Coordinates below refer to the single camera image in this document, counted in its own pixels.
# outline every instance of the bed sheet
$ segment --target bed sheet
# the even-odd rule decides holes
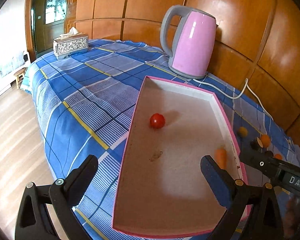
[[[259,105],[246,95],[231,100],[210,86],[174,74],[168,68],[168,57],[159,48],[142,42],[90,40],[89,50],[83,54],[58,61],[50,52],[30,65],[20,88],[32,94],[45,154],[55,179],[65,178],[89,154],[99,159],[97,174],[80,204],[74,207],[93,239],[139,239],[112,230],[111,220],[129,125],[147,75],[214,92],[234,131],[240,126],[248,130],[245,139],[237,137],[241,149],[260,134],[268,134],[272,139],[268,149],[300,166],[300,148]],[[210,73],[203,80],[230,96],[240,93]],[[246,170],[250,185],[266,182],[261,172],[248,166]],[[284,202],[289,196],[279,196],[284,214]]]

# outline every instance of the tissue box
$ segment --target tissue box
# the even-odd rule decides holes
[[[53,51],[57,59],[63,59],[70,53],[88,51],[88,35],[78,33],[66,37],[58,37],[53,40]]]

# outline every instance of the white power cord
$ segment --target white power cord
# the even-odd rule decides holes
[[[251,88],[248,86],[248,79],[246,78],[245,79],[245,84],[244,84],[244,87],[241,91],[241,93],[239,95],[237,95],[236,97],[231,97],[229,95],[227,95],[226,93],[224,93],[222,90],[220,90],[219,88],[217,88],[216,86],[212,85],[212,84],[209,84],[207,82],[202,82],[202,81],[199,81],[199,80],[196,80],[196,79],[193,79],[193,81],[195,82],[198,82],[200,84],[203,84],[203,85],[207,85],[207,86],[210,86],[210,87],[213,87],[214,89],[218,90],[220,93],[222,93],[223,95],[225,95],[227,98],[230,98],[230,99],[238,99],[239,97],[242,96],[243,92],[245,91],[246,88],[249,89],[249,91],[252,93],[252,95],[254,95],[257,99],[258,99],[258,102],[259,104],[261,105],[262,109],[265,111],[265,113],[273,120],[272,116],[266,111],[266,109],[263,107],[260,99],[258,98],[258,96],[251,90]]]

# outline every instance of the metal screw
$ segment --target metal screw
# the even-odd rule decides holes
[[[27,188],[31,188],[32,186],[33,186],[33,183],[32,183],[32,182],[29,182],[29,183],[27,183],[27,185],[26,185]]]
[[[266,188],[267,188],[267,189],[272,189],[272,185],[271,185],[270,183],[267,182],[267,183],[266,183]]]
[[[63,179],[57,179],[57,180],[56,180],[56,185],[60,186],[60,185],[63,184],[63,182],[64,182]]]
[[[236,179],[235,184],[238,186],[243,186],[243,181],[241,179]]]

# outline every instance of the pink electric kettle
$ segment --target pink electric kettle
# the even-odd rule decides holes
[[[181,16],[172,42],[167,45],[167,31],[173,16]],[[176,74],[191,78],[204,77],[211,58],[216,37],[216,19],[199,9],[174,5],[162,20],[160,42],[170,56],[169,68]]]

